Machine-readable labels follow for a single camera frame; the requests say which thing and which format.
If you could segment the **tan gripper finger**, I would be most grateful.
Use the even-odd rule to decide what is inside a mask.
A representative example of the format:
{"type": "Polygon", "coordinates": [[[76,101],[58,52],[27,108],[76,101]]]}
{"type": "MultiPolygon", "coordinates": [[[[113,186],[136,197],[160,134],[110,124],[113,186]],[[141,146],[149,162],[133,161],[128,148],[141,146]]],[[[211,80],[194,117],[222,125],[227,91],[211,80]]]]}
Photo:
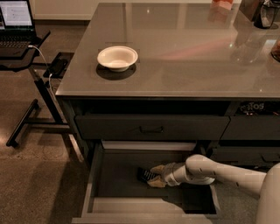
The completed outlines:
{"type": "Polygon", "coordinates": [[[152,168],[150,169],[150,171],[151,171],[152,173],[156,173],[156,174],[161,175],[161,174],[163,174],[163,173],[165,172],[165,166],[164,166],[163,164],[157,165],[157,166],[155,166],[155,167],[152,167],[152,168]]]}
{"type": "Polygon", "coordinates": [[[166,187],[166,182],[162,179],[161,176],[156,176],[155,178],[148,180],[147,183],[151,187],[156,187],[156,188],[166,187]]]}

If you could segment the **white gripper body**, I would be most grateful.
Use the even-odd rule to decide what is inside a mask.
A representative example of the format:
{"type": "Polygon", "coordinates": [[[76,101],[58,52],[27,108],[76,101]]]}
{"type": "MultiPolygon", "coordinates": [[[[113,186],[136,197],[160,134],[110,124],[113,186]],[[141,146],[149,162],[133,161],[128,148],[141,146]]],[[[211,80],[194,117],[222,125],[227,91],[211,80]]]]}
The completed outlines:
{"type": "Polygon", "coordinates": [[[170,163],[164,167],[162,178],[168,186],[179,186],[185,181],[185,164],[170,163]]]}

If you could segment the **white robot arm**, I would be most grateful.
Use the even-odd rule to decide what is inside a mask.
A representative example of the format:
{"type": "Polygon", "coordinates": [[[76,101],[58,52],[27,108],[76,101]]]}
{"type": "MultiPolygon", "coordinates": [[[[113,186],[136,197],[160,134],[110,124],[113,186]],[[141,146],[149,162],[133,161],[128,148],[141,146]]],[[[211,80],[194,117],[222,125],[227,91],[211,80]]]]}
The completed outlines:
{"type": "Polygon", "coordinates": [[[150,172],[155,174],[147,181],[152,187],[210,185],[215,180],[235,186],[258,199],[255,224],[280,224],[280,164],[267,172],[252,171],[195,154],[185,162],[161,164],[150,172]]]}

